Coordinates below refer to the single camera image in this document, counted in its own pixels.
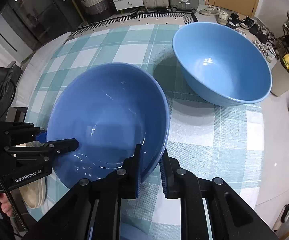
metal screw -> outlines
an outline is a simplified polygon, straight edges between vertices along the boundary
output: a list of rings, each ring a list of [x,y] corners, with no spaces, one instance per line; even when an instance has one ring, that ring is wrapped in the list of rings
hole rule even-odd
[[[224,180],[222,178],[214,178],[213,182],[216,183],[217,185],[222,185]]]
[[[81,186],[86,186],[86,185],[89,184],[89,180],[88,180],[88,179],[81,179],[81,180],[79,181],[79,184],[80,184]]]
[[[117,174],[118,175],[125,175],[126,174],[126,170],[125,169],[118,169],[117,170]]]
[[[177,173],[179,174],[179,175],[185,175],[186,174],[186,170],[185,169],[177,169]]]

tile floor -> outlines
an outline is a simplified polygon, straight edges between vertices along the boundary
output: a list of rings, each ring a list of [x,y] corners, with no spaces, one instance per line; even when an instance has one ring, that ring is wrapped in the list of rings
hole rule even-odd
[[[198,11],[205,7],[205,5],[199,6]],[[215,16],[205,16],[199,13],[195,15],[198,21],[217,22]],[[255,38],[249,31],[246,31],[246,34],[249,39]],[[255,211],[271,228],[281,209],[289,203],[288,106],[289,91],[280,97],[269,94],[261,103],[265,152]]]

blue bowl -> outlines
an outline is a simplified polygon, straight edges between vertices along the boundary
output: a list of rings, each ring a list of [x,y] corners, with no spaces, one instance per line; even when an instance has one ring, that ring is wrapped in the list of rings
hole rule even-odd
[[[166,147],[169,108],[157,81],[140,68],[110,63],[78,76],[60,95],[47,140],[76,138],[76,151],[58,155],[53,168],[71,188],[80,179],[102,179],[142,144],[144,181]]]
[[[175,33],[172,48],[192,90],[215,105],[258,103],[271,90],[271,72],[260,51],[229,27],[185,25]]]

tablecloth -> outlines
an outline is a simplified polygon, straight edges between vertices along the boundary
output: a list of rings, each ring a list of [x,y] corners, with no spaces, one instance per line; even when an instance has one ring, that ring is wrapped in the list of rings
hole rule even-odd
[[[153,75],[167,97],[169,156],[177,158],[182,168],[200,178],[222,177],[254,208],[264,150],[261,107],[259,104],[215,106],[193,92],[172,50],[172,37],[179,27],[127,26],[68,41],[55,52],[43,71],[25,121],[47,129],[59,95],[92,66],[109,62],[134,64]],[[46,180],[47,197],[43,206],[29,209],[36,220],[68,190],[54,172]],[[121,219],[151,239],[180,239],[180,201],[164,198],[159,165],[140,186],[138,199],[122,200]]]

desk leg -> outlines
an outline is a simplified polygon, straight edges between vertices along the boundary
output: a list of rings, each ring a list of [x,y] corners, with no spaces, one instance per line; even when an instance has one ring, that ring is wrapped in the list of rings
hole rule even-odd
[[[80,18],[81,18],[82,21],[84,22],[84,24],[85,24],[85,25],[88,25],[88,23],[86,22],[86,20],[84,19],[83,15],[82,15],[81,11],[79,10],[79,8],[78,8],[78,6],[77,6],[75,0],[71,0],[71,1],[72,1],[72,3],[73,3],[74,7],[76,8],[76,10],[77,10],[77,12],[78,12]]]

